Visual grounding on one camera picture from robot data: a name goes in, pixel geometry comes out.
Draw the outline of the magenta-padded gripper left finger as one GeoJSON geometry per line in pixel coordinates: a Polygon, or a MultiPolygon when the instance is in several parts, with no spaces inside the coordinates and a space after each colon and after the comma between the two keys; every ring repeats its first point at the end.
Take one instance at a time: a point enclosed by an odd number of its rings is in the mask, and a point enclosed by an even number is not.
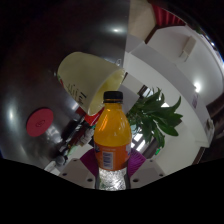
{"type": "Polygon", "coordinates": [[[97,189],[99,187],[99,167],[93,149],[80,158],[73,158],[59,176],[80,187],[97,189]]]}

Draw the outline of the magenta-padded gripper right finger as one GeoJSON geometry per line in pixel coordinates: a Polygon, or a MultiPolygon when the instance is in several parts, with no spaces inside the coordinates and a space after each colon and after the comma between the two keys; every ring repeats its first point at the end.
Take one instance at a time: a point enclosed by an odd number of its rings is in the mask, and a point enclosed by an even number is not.
{"type": "Polygon", "coordinates": [[[128,189],[143,187],[165,176],[166,174],[155,160],[146,159],[140,152],[131,150],[126,175],[128,189]]]}

